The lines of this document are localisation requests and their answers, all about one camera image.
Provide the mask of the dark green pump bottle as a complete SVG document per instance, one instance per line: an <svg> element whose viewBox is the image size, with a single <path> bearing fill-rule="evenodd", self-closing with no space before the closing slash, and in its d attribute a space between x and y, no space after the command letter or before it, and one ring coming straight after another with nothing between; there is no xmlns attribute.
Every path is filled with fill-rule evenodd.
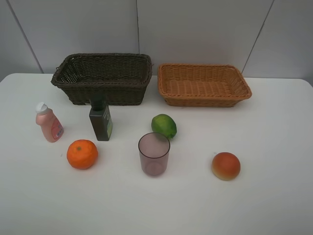
<svg viewBox="0 0 313 235"><path fill-rule="evenodd" d="M98 141L109 141L112 134L112 118L104 97L97 93L90 97L89 118Z"/></svg>

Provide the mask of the orange mandarin fruit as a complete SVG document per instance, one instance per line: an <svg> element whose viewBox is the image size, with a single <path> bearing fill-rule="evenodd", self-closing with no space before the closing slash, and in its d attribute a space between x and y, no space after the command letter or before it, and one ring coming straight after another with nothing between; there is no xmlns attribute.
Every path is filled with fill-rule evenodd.
<svg viewBox="0 0 313 235"><path fill-rule="evenodd" d="M89 140L76 140L68 147L67 161L75 169L88 169L97 159L97 147Z"/></svg>

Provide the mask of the red orange peach fruit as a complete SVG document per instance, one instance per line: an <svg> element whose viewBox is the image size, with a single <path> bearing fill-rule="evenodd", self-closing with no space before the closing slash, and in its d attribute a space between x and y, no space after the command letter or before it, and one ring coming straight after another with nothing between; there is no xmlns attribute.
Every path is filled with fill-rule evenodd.
<svg viewBox="0 0 313 235"><path fill-rule="evenodd" d="M234 154L221 152L213 158L211 170L220 180L231 181L240 174L241 164Z"/></svg>

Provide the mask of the dark brown wicker basket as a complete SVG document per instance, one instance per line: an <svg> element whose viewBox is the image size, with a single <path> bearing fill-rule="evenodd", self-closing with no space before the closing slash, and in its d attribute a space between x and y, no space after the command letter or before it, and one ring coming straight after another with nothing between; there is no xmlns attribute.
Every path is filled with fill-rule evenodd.
<svg viewBox="0 0 313 235"><path fill-rule="evenodd" d="M140 105L152 77L152 61L146 54L77 53L57 67L51 83L74 105L86 105L101 93L109 105Z"/></svg>

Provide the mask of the pink bottle white cap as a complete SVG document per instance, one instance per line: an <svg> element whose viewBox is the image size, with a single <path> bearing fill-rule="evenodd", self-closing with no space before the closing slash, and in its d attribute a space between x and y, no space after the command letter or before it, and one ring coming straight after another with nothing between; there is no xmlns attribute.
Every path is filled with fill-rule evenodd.
<svg viewBox="0 0 313 235"><path fill-rule="evenodd" d="M48 142L56 142L64 133L64 129L52 109L44 102L36 105L36 124Z"/></svg>

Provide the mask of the light orange wicker basket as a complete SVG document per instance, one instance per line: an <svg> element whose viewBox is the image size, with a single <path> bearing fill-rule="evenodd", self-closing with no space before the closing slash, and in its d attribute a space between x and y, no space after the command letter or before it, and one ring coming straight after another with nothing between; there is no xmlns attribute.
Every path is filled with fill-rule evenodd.
<svg viewBox="0 0 313 235"><path fill-rule="evenodd" d="M232 65L164 63L158 67L157 84L170 106L228 108L252 96Z"/></svg>

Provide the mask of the translucent purple plastic cup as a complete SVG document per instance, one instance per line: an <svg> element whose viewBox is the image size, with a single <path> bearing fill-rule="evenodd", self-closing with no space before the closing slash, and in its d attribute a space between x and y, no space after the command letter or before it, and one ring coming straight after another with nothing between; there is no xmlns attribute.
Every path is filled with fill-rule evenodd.
<svg viewBox="0 0 313 235"><path fill-rule="evenodd" d="M141 168L149 176L163 174L168 165L171 144L161 133L151 132L142 136L138 142Z"/></svg>

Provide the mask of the green lime fruit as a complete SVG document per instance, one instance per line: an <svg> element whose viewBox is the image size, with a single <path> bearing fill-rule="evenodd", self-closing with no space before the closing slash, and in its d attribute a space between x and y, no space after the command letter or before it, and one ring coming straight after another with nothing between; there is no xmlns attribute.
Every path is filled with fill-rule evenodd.
<svg viewBox="0 0 313 235"><path fill-rule="evenodd" d="M169 140L173 139L173 137L177 134L176 123L166 114L159 114L153 117L151 128L153 132L161 133Z"/></svg>

